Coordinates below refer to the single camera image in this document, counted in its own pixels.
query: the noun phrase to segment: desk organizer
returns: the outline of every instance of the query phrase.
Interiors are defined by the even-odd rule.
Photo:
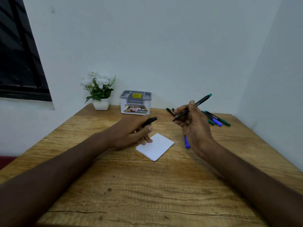
[[[152,93],[141,91],[123,91],[120,95],[121,113],[133,115],[149,115]]]

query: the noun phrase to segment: wooden table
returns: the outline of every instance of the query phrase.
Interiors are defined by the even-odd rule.
[[[135,150],[100,156],[40,218],[59,226],[266,226],[259,212],[190,149],[163,109],[151,135],[175,142],[156,162]],[[0,183],[61,154],[123,116],[119,106],[96,111],[87,105],[0,171]],[[303,193],[303,173],[237,118],[212,126],[214,138],[260,170]]]

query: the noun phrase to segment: white paper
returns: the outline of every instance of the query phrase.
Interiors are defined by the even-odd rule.
[[[153,140],[152,143],[146,143],[146,145],[140,144],[136,147],[136,150],[153,161],[160,158],[174,144],[173,141],[158,133],[151,137],[151,139]]]

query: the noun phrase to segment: white flower pot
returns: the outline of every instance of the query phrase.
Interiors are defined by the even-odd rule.
[[[108,110],[110,103],[110,97],[108,99],[101,99],[101,101],[93,99],[93,105],[96,110]]]

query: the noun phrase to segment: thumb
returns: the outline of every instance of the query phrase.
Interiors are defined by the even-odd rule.
[[[146,126],[135,133],[129,134],[129,138],[132,142],[136,142],[139,140],[139,138],[147,136],[149,133],[151,133],[151,131],[152,131],[152,126]]]
[[[188,110],[190,111],[191,113],[191,117],[193,119],[197,119],[197,118],[200,118],[200,110],[199,108],[196,107],[195,105],[195,101],[191,100],[188,104]]]

